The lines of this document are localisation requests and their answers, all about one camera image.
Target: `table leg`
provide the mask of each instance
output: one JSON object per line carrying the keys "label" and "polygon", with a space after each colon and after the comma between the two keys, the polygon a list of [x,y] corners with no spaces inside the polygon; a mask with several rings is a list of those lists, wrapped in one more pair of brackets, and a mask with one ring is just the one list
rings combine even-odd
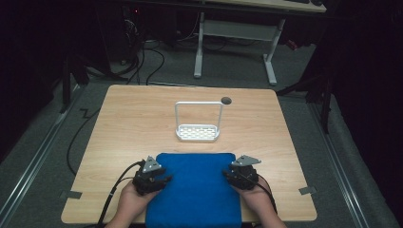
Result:
{"label": "table leg", "polygon": [[278,23],[278,27],[275,31],[272,45],[270,46],[269,53],[263,55],[264,65],[266,66],[267,77],[269,78],[269,84],[275,86],[277,84],[275,71],[272,66],[272,58],[275,53],[276,46],[278,44],[279,36],[281,35],[282,28],[284,27],[285,19],[281,19]]}
{"label": "table leg", "polygon": [[195,78],[200,78],[202,76],[202,37],[204,34],[204,12],[201,12],[201,21],[199,24],[199,43],[198,51],[196,53],[196,63],[195,63]]}

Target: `cable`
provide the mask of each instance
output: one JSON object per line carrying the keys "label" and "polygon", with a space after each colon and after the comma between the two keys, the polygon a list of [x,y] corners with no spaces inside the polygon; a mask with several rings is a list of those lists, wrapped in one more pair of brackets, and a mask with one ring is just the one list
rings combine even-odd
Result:
{"label": "cable", "polygon": [[89,120],[91,120],[92,117],[94,117],[100,110],[101,110],[101,108],[98,108],[98,110],[96,110],[94,113],[92,113],[92,115],[90,115],[89,117],[86,117],[86,113],[85,113],[84,117],[86,118],[86,120],[83,122],[83,124],[81,124],[80,128],[78,128],[77,132],[74,134],[73,139],[70,141],[70,144],[68,146],[68,149],[67,149],[67,166],[68,166],[68,169],[71,171],[71,173],[74,175],[74,177],[77,175],[77,173],[76,173],[76,171],[74,171],[74,169],[71,167],[71,164],[70,164],[71,146],[73,145],[75,139],[77,138],[78,134],[83,129],[83,127],[86,125],[86,123],[88,123]]}
{"label": "cable", "polygon": [[247,43],[247,44],[243,44],[243,43],[232,41],[232,40],[234,40],[234,39],[227,39],[227,42],[231,43],[231,44],[234,44],[234,45],[238,45],[238,46],[244,46],[244,47],[252,46],[255,43],[259,43],[259,40],[249,41],[249,43]]}
{"label": "cable", "polygon": [[128,54],[128,57],[131,58],[131,56],[133,56],[133,61],[131,62],[130,66],[128,68],[123,69],[123,70],[121,70],[119,72],[116,72],[116,73],[110,71],[109,72],[110,75],[109,74],[108,75],[100,74],[100,73],[91,71],[90,69],[87,68],[86,72],[88,74],[91,74],[91,75],[96,76],[96,77],[115,76],[117,78],[125,80],[125,78],[122,78],[120,76],[124,75],[124,74],[127,74],[128,72],[132,71],[134,68],[138,67],[139,58],[138,58],[138,56],[136,54],[137,54],[137,50],[138,50],[138,45],[141,43],[141,41],[144,38],[144,28],[143,27],[140,27],[140,28],[136,27],[135,26],[136,24],[133,23],[130,20],[127,20],[127,21],[125,20],[125,22],[129,23],[130,25],[134,25],[134,27],[136,29],[133,42],[131,42],[131,43],[129,42],[130,52]]}
{"label": "cable", "polygon": [[191,47],[194,47],[194,46],[196,46],[196,45],[198,44],[198,41],[193,41],[193,39],[195,39],[195,38],[197,38],[197,37],[198,37],[198,36],[196,35],[196,36],[191,37],[191,38],[189,38],[189,39],[187,39],[187,40],[183,40],[183,41],[177,42],[176,44],[179,45],[179,46],[182,46],[182,47],[191,48]]}
{"label": "cable", "polygon": [[277,207],[276,207],[276,201],[273,198],[273,194],[271,193],[272,190],[270,189],[270,185],[269,185],[269,183],[267,182],[267,180],[264,177],[262,177],[261,175],[258,174],[259,177],[261,177],[267,183],[267,186],[269,186],[270,192],[265,187],[263,187],[261,184],[259,184],[258,182],[255,182],[253,180],[248,179],[247,177],[243,176],[241,173],[237,172],[237,175],[239,175],[243,179],[245,179],[247,181],[250,181],[251,183],[253,183],[253,184],[257,185],[258,187],[260,187],[261,189],[263,189],[263,191],[267,194],[267,196],[269,197],[270,201],[272,202],[273,209],[275,210],[276,214],[278,213],[278,210],[277,210]]}
{"label": "cable", "polygon": [[[212,38],[212,37],[209,37],[210,38],[210,41],[212,42],[212,43],[218,43],[218,42],[214,42],[214,39]],[[203,48],[204,49],[206,49],[206,50],[211,50],[211,51],[218,51],[218,50],[221,50],[221,49],[223,49],[223,48],[225,48],[226,47],[226,45],[227,45],[227,39],[225,39],[225,38],[219,38],[218,40],[222,40],[223,41],[223,44],[222,44],[222,46],[221,47],[218,47],[218,48],[209,48],[209,47],[207,47],[207,46],[205,46],[205,45],[203,45]]]}
{"label": "cable", "polygon": [[140,164],[141,164],[141,161],[137,161],[137,162],[135,162],[135,163],[130,164],[130,166],[128,166],[127,169],[126,169],[126,170],[122,173],[122,175],[118,178],[118,180],[116,181],[115,185],[113,185],[112,189],[110,190],[109,195],[107,196],[107,199],[106,199],[106,202],[105,202],[105,205],[104,205],[104,209],[102,210],[102,213],[101,213],[101,215],[100,215],[100,219],[98,220],[98,224],[97,224],[97,227],[98,227],[98,228],[103,227],[103,221],[104,221],[104,218],[105,218],[105,214],[106,214],[106,211],[107,211],[107,207],[109,206],[110,201],[112,200],[113,195],[115,194],[115,191],[116,191],[116,189],[117,189],[119,183],[121,183],[123,180],[128,179],[128,178],[125,178],[125,179],[124,179],[124,176],[125,176],[125,174],[126,174],[132,167],[134,167],[134,166],[136,166],[136,165],[140,165]]}
{"label": "cable", "polygon": [[185,40],[188,40],[188,39],[192,39],[192,38],[194,38],[194,37],[197,36],[197,35],[193,35],[193,33],[195,32],[196,27],[198,26],[198,22],[199,22],[200,16],[201,16],[201,14],[198,13],[198,16],[197,16],[196,22],[195,22],[195,26],[193,26],[193,29],[192,29],[192,31],[189,33],[189,35],[187,35],[187,36],[186,36],[185,38],[183,38],[183,39],[177,40],[177,42],[185,41]]}
{"label": "cable", "polygon": [[140,69],[142,68],[143,63],[144,63],[144,46],[142,47],[142,53],[143,53],[142,62],[140,63],[139,66],[137,66],[136,71],[135,71],[135,72],[131,75],[131,77],[127,80],[127,82],[126,82],[127,85],[130,84],[131,80],[133,80],[133,78],[134,78],[134,76],[136,76],[136,74],[137,74],[136,81],[137,81],[138,85],[140,85]]}
{"label": "cable", "polygon": [[[128,179],[134,179],[134,177],[132,177],[132,178],[124,178],[124,179],[118,180],[118,184],[121,183],[122,181],[128,180]],[[87,225],[87,226],[85,226],[83,228],[90,228],[90,227],[97,227],[97,226],[100,227],[99,224],[90,224],[90,225]]]}
{"label": "cable", "polygon": [[[161,57],[163,57],[163,55],[162,55],[158,50],[154,50],[154,49],[147,49],[147,50],[154,51],[154,52],[160,54]],[[165,62],[165,57],[163,57],[163,61],[161,62],[160,66],[158,66],[158,68],[155,69],[150,75],[148,75],[147,79],[145,80],[145,85],[146,85],[146,86],[148,86],[148,81],[150,80],[151,76],[152,76],[155,72],[157,72],[161,67],[163,67],[163,63],[164,63],[164,62]]]}

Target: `wooden table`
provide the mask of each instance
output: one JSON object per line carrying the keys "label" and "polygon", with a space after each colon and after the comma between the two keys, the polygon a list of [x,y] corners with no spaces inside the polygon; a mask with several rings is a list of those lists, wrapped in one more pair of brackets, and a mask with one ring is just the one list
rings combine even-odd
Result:
{"label": "wooden table", "polygon": [[[220,101],[222,97],[231,98],[232,104],[222,112],[219,138],[215,142],[180,142],[175,132],[175,103]],[[196,112],[201,114],[196,122],[211,117],[215,120],[213,109],[203,107],[203,112]],[[186,117],[191,112],[183,113]],[[270,183],[281,219],[317,217],[311,196],[298,191],[307,183],[273,90],[113,85],[71,188],[83,194],[80,199],[67,199],[62,221],[97,222],[111,187],[123,171],[134,162],[147,156],[156,158],[162,152],[231,152],[237,158],[244,154],[260,159],[254,167]],[[132,177],[137,169],[127,175]],[[115,214],[124,185],[121,183],[116,191],[105,222]],[[243,201],[241,212],[242,221],[258,220]],[[144,214],[135,222],[144,222]]]}

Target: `human hand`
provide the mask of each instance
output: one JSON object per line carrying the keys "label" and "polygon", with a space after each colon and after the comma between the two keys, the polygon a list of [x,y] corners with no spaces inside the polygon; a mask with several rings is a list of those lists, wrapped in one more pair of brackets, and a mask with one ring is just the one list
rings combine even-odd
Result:
{"label": "human hand", "polygon": [[136,186],[132,181],[129,181],[122,189],[118,210],[106,228],[128,227],[130,223],[145,210],[147,204],[159,193],[160,191],[157,191],[141,196],[137,192]]}
{"label": "human hand", "polygon": [[[269,184],[263,177],[259,176],[258,184],[264,187],[270,194],[272,193]],[[233,188],[245,200],[246,205],[258,215],[262,227],[286,227],[276,213],[269,196],[259,186],[255,185],[252,190],[241,190],[237,187]]]}
{"label": "human hand", "polygon": [[[258,184],[264,187],[267,191],[271,193],[271,189],[267,184],[266,180],[259,176]],[[255,186],[251,190],[241,190],[237,187],[233,187],[240,196],[245,200],[248,207],[253,210],[255,213],[259,213],[260,211],[270,210],[274,211],[274,207],[272,202],[270,201],[267,193],[261,189],[259,186]]]}

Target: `black tape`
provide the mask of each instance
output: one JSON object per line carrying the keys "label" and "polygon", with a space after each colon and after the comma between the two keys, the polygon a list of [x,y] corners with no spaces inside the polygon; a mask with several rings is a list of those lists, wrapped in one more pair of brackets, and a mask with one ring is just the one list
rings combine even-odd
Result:
{"label": "black tape", "polygon": [[305,195],[305,194],[314,194],[314,193],[316,193],[317,192],[317,189],[314,187],[314,186],[311,186],[311,187],[304,187],[304,188],[299,188],[298,189],[299,190],[299,193],[301,194],[301,195]]}
{"label": "black tape", "polygon": [[83,195],[81,192],[74,192],[74,191],[62,191],[62,194],[60,194],[60,199],[79,199]]}

